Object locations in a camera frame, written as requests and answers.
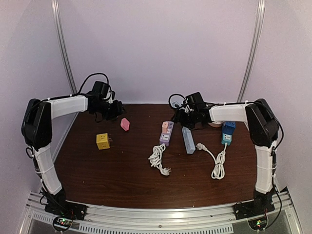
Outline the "yellow cube adapter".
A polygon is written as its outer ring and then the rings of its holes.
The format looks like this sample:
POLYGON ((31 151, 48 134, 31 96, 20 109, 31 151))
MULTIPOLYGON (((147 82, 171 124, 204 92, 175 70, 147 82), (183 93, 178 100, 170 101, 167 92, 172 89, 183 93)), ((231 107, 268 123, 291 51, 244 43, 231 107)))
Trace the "yellow cube adapter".
POLYGON ((110 149, 111 142, 112 139, 109 137, 108 133, 96 135, 96 144, 99 150, 110 149))

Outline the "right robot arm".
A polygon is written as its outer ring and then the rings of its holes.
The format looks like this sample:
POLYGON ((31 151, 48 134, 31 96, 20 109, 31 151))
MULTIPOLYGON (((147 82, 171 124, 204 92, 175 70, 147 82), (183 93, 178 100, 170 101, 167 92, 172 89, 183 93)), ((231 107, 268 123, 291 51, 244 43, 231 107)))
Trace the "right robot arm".
POLYGON ((255 190, 266 194, 273 188, 276 170, 278 131, 281 126, 269 104, 263 98, 253 102, 205 103, 187 102, 173 107, 172 121, 192 129, 199 122, 244 122, 256 149, 257 179, 255 190))

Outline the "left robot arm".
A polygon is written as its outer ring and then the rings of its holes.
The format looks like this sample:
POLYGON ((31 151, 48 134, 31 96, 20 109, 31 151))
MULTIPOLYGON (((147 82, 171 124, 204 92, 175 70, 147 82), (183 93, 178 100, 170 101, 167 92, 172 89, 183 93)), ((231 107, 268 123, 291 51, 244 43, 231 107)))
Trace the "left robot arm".
POLYGON ((57 195, 62 190, 51 156, 52 120, 82 112, 101 114, 104 120, 112 120, 124 114, 125 109, 119 100, 100 99, 92 94, 43 100, 33 98, 28 102, 21 133, 38 163, 38 174, 44 190, 52 195, 57 195))

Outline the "light blue power strip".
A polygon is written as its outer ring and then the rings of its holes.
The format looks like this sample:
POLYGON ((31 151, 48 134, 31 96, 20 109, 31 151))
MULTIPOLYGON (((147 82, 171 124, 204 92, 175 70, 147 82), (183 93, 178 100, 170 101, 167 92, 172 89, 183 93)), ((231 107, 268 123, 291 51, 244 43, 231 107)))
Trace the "light blue power strip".
POLYGON ((195 143, 192 132, 187 127, 182 127, 182 135, 185 144, 186 153, 192 155, 195 152, 195 143))

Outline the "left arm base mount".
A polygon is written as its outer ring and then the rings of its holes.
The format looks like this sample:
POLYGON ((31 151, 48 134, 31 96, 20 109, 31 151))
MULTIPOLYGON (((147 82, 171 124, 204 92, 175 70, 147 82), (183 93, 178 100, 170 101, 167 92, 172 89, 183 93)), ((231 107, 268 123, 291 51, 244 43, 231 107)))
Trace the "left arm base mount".
POLYGON ((66 193, 61 189, 56 195, 52 195, 43 189, 43 195, 47 199, 44 210, 48 213, 73 220, 84 220, 87 206, 66 201, 66 193))

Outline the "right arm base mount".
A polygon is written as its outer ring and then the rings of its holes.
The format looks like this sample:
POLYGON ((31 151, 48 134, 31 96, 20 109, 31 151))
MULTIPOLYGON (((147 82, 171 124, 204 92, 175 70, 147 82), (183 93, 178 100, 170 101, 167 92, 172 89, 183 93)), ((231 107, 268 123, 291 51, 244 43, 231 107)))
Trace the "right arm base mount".
POLYGON ((246 202, 237 202, 235 205, 233 205, 236 220, 264 215, 265 212, 274 211, 275 207, 272 200, 273 194, 273 189, 265 194, 254 190, 253 200, 246 202))

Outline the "purple power strip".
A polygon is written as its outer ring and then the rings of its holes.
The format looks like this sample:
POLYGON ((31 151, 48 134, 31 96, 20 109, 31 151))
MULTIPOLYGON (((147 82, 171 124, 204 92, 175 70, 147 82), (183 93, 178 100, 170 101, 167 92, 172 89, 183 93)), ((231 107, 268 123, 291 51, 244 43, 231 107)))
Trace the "purple power strip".
POLYGON ((169 123, 167 133, 160 134, 159 143, 164 144, 166 147, 170 144, 171 135, 174 128, 174 123, 172 121, 167 121, 169 123))

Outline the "pink charger plug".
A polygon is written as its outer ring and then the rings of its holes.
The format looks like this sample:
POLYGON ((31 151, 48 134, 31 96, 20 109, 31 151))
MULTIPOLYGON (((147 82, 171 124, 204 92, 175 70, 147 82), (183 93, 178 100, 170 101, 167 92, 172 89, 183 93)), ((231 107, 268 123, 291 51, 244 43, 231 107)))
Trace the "pink charger plug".
POLYGON ((162 123, 162 133, 167 133, 167 130, 168 130, 168 126, 169 126, 169 123, 167 121, 164 121, 162 123))

